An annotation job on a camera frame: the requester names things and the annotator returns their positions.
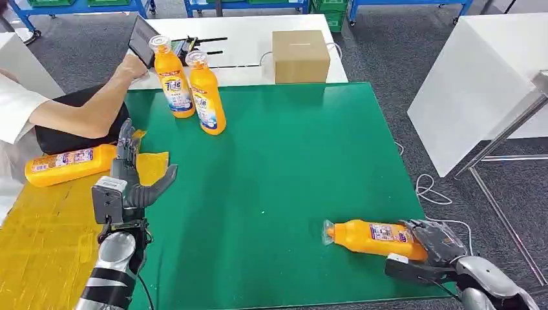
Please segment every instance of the standing bottle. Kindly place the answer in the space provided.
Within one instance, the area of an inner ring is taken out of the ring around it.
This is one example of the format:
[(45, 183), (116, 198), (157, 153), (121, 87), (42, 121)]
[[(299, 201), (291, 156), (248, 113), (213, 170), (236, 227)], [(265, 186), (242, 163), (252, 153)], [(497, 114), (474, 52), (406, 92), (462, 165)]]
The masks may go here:
[(165, 36), (154, 36), (149, 41), (149, 46), (156, 54), (154, 68), (171, 112), (176, 118), (192, 116), (196, 110), (192, 93), (183, 72), (183, 64), (171, 50), (171, 41)]
[(207, 66), (207, 54), (201, 50), (188, 53), (186, 63), (191, 67), (190, 86), (200, 117), (202, 129), (212, 135), (226, 127), (217, 78)]

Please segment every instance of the robotic hand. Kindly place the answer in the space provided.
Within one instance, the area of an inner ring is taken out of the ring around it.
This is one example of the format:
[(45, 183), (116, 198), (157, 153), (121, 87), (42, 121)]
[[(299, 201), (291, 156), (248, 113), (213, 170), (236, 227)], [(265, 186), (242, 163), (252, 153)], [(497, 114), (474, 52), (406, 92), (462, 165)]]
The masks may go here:
[(77, 310), (122, 310), (132, 300), (138, 273), (153, 238), (147, 230), (145, 208), (152, 205), (172, 184), (177, 165), (170, 165), (156, 183), (143, 186), (136, 169), (140, 138), (132, 138), (131, 119), (121, 127), (111, 175), (92, 187), (95, 221), (99, 233), (99, 257), (86, 283)]
[(460, 296), (455, 297), (465, 310), (539, 310), (531, 296), (495, 265), (482, 257), (469, 256), (446, 224), (426, 220), (402, 223), (423, 245), (428, 260), (410, 262), (391, 254), (386, 259), (386, 275), (440, 287), (445, 282), (456, 282)]

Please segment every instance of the tide bottle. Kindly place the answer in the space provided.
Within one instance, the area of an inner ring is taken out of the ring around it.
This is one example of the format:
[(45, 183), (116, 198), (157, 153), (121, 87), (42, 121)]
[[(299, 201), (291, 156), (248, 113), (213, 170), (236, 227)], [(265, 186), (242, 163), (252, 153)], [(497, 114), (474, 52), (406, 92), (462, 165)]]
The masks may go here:
[(191, 68), (189, 81), (200, 117), (200, 126), (208, 134), (220, 134), (226, 127), (226, 119), (217, 78), (207, 66), (207, 54), (195, 50), (188, 53), (185, 61)]
[(176, 118), (192, 116), (196, 110), (192, 93), (183, 72), (183, 64), (171, 50), (171, 41), (165, 36), (154, 36), (149, 46), (154, 50), (154, 68), (171, 112)]
[(322, 238), (326, 245), (334, 242), (353, 252), (384, 256), (395, 253), (419, 261), (428, 258), (424, 247), (414, 240), (412, 233), (404, 225), (399, 224), (362, 220), (333, 224), (326, 220)]
[(116, 146), (109, 144), (43, 156), (26, 163), (25, 176), (32, 185), (46, 187), (108, 171), (115, 157)]

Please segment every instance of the green table surface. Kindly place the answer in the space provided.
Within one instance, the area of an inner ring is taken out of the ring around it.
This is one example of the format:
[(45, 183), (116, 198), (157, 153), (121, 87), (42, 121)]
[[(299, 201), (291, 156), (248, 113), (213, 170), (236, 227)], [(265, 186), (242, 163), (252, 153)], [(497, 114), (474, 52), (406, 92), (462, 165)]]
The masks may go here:
[[(221, 87), (219, 136), (128, 93), (141, 152), (176, 181), (147, 209), (142, 276), (157, 309), (242, 309), (446, 294), (384, 275), (385, 257), (321, 242), (322, 223), (423, 218), (369, 83)], [(131, 309), (148, 309), (138, 285)]]

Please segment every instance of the blue shelf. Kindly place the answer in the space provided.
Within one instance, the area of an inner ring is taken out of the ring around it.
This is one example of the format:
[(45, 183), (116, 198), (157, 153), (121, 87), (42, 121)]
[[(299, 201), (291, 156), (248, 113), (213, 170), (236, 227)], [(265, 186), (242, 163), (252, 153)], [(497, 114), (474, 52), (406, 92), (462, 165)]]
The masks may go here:
[[(303, 14), (308, 13), (308, 1), (284, 3), (257, 3), (251, 4), (247, 1), (221, 2), (223, 9), (247, 9), (247, 8), (300, 8)], [(193, 17), (193, 10), (214, 10), (215, 3), (207, 3), (205, 0), (184, 0), (188, 17)]]
[(28, 20), (32, 15), (62, 15), (81, 13), (110, 13), (110, 12), (138, 12), (143, 18), (147, 18), (149, 6), (155, 8), (154, 0), (131, 0), (127, 5), (89, 6), (87, 0), (75, 0), (72, 5), (67, 6), (40, 6), (32, 7), (26, 1), (17, 5), (15, 0), (8, 0), (10, 6), (31, 32), (36, 29)]
[(356, 22), (358, 6), (361, 5), (462, 5), (459, 15), (453, 19), (456, 24), (458, 18), (465, 15), (473, 0), (352, 0), (348, 11), (350, 25)]

